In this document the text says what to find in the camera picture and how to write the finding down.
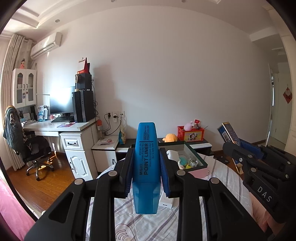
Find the blue highlighter marker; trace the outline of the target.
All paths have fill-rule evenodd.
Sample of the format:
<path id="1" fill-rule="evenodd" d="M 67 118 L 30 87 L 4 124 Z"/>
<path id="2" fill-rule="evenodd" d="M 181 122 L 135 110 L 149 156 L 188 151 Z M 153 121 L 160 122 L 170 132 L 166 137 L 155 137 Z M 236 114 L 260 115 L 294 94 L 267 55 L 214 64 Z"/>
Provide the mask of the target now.
<path id="1" fill-rule="evenodd" d="M 134 149 L 132 190 L 137 214 L 156 214 L 161 189 L 161 165 L 156 126 L 139 123 Z"/>

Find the blue rectangular small box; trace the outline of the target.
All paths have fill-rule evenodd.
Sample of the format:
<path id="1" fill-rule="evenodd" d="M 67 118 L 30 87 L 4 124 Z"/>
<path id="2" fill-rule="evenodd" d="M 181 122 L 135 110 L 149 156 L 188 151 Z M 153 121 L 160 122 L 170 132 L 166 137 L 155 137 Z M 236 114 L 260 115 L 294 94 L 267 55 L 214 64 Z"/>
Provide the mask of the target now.
<path id="1" fill-rule="evenodd" d="M 241 145 L 239 137 L 229 122 L 222 123 L 218 128 L 218 132 L 220 133 L 224 142 L 232 142 L 238 146 Z"/>

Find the white USB charger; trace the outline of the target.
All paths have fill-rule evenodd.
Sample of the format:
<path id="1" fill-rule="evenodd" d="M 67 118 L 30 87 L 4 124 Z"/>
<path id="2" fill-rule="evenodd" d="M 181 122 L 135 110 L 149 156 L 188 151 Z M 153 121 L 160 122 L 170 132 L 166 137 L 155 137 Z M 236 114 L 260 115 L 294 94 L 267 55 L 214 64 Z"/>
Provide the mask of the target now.
<path id="1" fill-rule="evenodd" d="M 165 192 L 162 192 L 161 197 L 159 199 L 159 206 L 171 209 L 174 204 L 174 198 L 168 198 Z"/>

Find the pink storage box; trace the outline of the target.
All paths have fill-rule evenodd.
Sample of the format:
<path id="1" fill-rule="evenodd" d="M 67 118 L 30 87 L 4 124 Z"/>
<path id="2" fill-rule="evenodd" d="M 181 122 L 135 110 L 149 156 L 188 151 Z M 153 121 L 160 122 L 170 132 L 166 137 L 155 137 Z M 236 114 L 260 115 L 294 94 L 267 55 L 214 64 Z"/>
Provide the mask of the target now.
<path id="1" fill-rule="evenodd" d="M 205 158 L 200 156 L 184 141 L 158 143 L 159 148 L 165 149 L 165 157 L 175 161 L 180 170 L 189 172 L 196 178 L 206 178 L 210 171 Z"/>

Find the yellow octopus plush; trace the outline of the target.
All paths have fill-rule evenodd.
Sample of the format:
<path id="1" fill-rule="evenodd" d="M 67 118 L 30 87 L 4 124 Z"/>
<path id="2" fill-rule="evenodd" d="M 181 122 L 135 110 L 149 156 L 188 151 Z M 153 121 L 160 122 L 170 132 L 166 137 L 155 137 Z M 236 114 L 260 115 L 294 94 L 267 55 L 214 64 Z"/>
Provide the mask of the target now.
<path id="1" fill-rule="evenodd" d="M 168 143 L 168 142 L 176 142 L 178 140 L 178 137 L 173 134 L 173 133 L 168 133 L 164 138 L 163 138 L 163 141 L 165 143 Z"/>

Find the pink plush toy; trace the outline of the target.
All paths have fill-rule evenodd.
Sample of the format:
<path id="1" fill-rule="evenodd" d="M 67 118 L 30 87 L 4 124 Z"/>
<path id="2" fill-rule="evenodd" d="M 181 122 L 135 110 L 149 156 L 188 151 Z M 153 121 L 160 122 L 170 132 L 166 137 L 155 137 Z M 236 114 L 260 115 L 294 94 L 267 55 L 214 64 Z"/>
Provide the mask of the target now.
<path id="1" fill-rule="evenodd" d="M 186 123 L 185 125 L 184 125 L 184 131 L 186 131 L 186 132 L 188 132 L 188 131 L 191 131 L 192 130 L 192 121 L 191 122 L 189 122 L 189 123 Z"/>

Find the snack bag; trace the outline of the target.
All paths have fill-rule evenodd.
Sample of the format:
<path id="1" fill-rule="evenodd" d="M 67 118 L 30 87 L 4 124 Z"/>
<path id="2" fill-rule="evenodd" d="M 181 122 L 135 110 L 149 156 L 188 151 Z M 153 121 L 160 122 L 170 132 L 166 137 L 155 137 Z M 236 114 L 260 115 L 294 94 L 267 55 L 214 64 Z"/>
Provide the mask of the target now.
<path id="1" fill-rule="evenodd" d="M 126 143 L 126 134 L 125 131 L 120 130 L 118 133 L 118 142 L 120 145 L 124 145 Z"/>

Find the white desk with drawers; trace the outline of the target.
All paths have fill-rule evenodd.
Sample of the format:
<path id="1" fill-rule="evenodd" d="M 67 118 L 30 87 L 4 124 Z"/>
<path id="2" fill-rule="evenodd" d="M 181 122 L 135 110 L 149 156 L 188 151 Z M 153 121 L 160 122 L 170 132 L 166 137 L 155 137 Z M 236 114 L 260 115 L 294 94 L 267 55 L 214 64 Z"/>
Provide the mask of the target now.
<path id="1" fill-rule="evenodd" d="M 85 123 L 36 121 L 24 125 L 25 131 L 33 131 L 37 136 L 57 137 L 64 148 L 70 169 L 75 178 L 86 181 L 98 176 L 91 148 L 98 141 L 95 119 Z"/>

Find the black computer tower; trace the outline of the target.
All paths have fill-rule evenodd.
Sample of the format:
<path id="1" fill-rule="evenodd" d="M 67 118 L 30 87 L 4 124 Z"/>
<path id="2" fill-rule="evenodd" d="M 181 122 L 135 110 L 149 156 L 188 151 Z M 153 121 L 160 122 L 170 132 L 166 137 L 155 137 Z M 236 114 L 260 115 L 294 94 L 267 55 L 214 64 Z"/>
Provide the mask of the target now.
<path id="1" fill-rule="evenodd" d="M 85 123 L 95 118 L 93 91 L 79 90 L 72 93 L 74 121 Z"/>

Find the black office chair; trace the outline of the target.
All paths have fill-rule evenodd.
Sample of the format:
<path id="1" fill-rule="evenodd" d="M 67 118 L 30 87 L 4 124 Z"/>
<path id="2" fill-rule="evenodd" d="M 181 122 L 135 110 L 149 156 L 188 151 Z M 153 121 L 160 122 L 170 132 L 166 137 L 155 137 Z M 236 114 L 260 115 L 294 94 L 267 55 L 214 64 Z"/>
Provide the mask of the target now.
<path id="1" fill-rule="evenodd" d="M 42 136 L 27 137 L 18 111 L 12 105 L 5 110 L 3 129 L 3 137 L 8 146 L 21 157 L 25 164 L 32 163 L 26 170 L 26 175 L 29 176 L 30 170 L 35 169 L 36 180 L 40 181 L 39 169 L 41 167 L 49 167 L 54 171 L 53 165 L 49 163 L 52 149 L 48 141 Z"/>

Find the pink bed sheet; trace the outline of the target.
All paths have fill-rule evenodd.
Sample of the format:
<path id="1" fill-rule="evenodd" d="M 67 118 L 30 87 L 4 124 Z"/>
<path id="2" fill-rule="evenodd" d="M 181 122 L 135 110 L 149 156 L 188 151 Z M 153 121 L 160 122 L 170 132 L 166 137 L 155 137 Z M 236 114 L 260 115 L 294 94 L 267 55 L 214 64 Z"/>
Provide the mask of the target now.
<path id="1" fill-rule="evenodd" d="M 5 181 L 1 179 L 1 215 L 19 240 L 24 240 L 35 221 L 20 205 Z"/>

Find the white glass-door cabinet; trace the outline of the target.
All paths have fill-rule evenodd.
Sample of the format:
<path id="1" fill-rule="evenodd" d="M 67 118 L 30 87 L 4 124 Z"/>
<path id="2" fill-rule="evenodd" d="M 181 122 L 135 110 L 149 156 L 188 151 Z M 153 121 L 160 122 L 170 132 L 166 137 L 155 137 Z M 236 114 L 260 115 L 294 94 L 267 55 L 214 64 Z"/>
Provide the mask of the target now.
<path id="1" fill-rule="evenodd" d="M 15 108 L 35 105 L 37 71 L 16 68 L 12 72 L 11 102 Z"/>

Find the beige curtain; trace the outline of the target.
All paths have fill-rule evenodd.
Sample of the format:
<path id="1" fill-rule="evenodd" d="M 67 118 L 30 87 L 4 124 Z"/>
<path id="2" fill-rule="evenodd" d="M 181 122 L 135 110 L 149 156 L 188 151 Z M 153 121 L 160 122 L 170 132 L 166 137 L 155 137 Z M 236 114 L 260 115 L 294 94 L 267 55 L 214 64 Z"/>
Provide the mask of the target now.
<path id="1" fill-rule="evenodd" d="M 6 49 L 6 54 L 4 56 L 3 66 L 1 69 L 1 138 L 4 140 L 4 156 L 8 161 L 8 168 L 12 167 L 14 171 L 22 168 L 24 165 L 23 161 L 14 153 L 14 151 L 9 147 L 6 140 L 3 138 L 4 133 L 4 114 L 6 108 L 12 105 L 12 73 L 16 63 L 17 55 L 21 44 L 23 43 L 24 37 L 22 35 L 13 34 L 8 47 Z"/>

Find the wall power outlets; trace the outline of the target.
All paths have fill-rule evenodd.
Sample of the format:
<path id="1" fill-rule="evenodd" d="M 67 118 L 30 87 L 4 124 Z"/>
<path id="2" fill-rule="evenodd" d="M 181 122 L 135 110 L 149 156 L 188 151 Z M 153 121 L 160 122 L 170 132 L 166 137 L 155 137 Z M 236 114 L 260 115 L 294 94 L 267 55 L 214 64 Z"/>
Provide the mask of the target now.
<path id="1" fill-rule="evenodd" d="M 107 112 L 104 116 L 107 123 L 119 123 L 125 118 L 124 111 Z"/>

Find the wall air conditioner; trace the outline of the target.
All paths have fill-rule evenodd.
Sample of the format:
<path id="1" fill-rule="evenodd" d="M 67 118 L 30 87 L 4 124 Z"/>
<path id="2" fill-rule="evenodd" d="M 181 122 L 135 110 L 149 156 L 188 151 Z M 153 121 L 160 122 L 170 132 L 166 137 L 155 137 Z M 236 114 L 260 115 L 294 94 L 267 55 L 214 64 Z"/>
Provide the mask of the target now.
<path id="1" fill-rule="evenodd" d="M 38 42 L 36 45 L 34 45 L 31 49 L 30 58 L 32 60 L 35 60 L 37 57 L 48 53 L 49 51 L 52 51 L 61 45 L 62 40 L 62 33 L 56 32 L 45 39 Z"/>

